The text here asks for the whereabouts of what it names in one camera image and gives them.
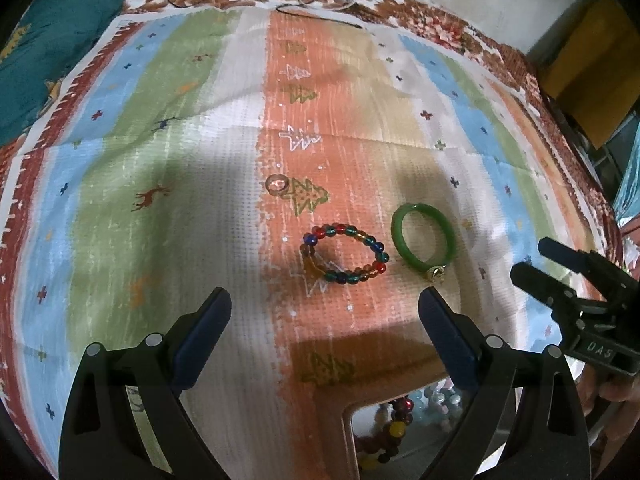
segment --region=red stripe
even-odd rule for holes
[[[4,369],[3,366],[0,366],[0,380],[3,381],[4,392],[10,399],[6,400],[6,405],[13,412],[10,415],[14,424],[20,428],[22,436],[31,447],[34,455],[52,473],[57,471],[57,467],[50,462],[46,452],[40,447],[20,402],[20,386],[15,366],[12,333],[14,325],[12,300],[17,275],[18,256],[26,237],[31,200],[33,199],[36,181],[42,169],[46,149],[55,144],[60,138],[67,121],[75,113],[80,101],[92,87],[95,79],[113,59],[114,53],[143,26],[144,23],[130,23],[122,27],[116,32],[111,41],[98,52],[91,63],[73,80],[65,96],[52,113],[34,149],[22,159],[20,175],[14,190],[14,202],[10,207],[9,218],[2,234],[3,248],[0,252],[2,258],[0,260],[0,276],[4,277],[4,283],[0,284],[0,362],[7,363],[8,368]]]

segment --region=red reindeer print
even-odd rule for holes
[[[132,209],[132,211],[140,211],[143,207],[149,207],[154,202],[154,195],[156,193],[162,193],[164,196],[169,196],[171,190],[168,187],[162,187],[158,184],[146,193],[136,193],[136,198],[141,198],[142,202],[134,204],[136,208]]]

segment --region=green bangle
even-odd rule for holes
[[[402,222],[404,221],[404,217],[407,213],[410,213],[411,211],[418,211],[428,218],[434,219],[442,229],[442,232],[444,232],[444,237],[447,241],[447,253],[442,261],[423,262],[409,250],[409,247],[404,241],[404,236],[402,235]],[[433,281],[436,276],[442,275],[444,268],[449,265],[453,257],[456,255],[456,235],[453,232],[453,227],[449,220],[447,220],[446,216],[433,206],[427,204],[404,204],[403,206],[400,206],[391,219],[391,238],[394,241],[396,250],[398,250],[398,253],[402,256],[402,259],[415,270],[426,275],[426,277],[431,281]]]

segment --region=teal fabric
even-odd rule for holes
[[[640,214],[640,126],[636,132],[634,146],[631,149],[629,164],[613,202],[618,224],[631,220]]]
[[[0,145],[35,122],[49,96],[47,82],[71,71],[120,13],[123,1],[33,1],[18,24],[26,32],[0,60]]]

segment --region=striped blanket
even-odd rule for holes
[[[427,283],[391,241],[400,205],[452,223],[458,254],[439,286],[452,308],[518,348],[559,341],[509,279],[527,260],[584,294],[537,241],[604,250],[555,160],[520,94],[403,30],[250,7],[117,18],[8,171],[2,401],[56,473],[84,348],[136,345],[224,286],[231,322],[183,396],[194,424],[232,478],[325,478],[318,388],[442,374],[417,319]],[[264,189],[276,173],[290,179],[282,197]],[[404,233],[429,256],[442,235],[418,221]],[[305,269],[302,235],[332,222],[383,241],[388,271],[340,286]],[[345,237],[318,253],[335,268],[370,259]]]

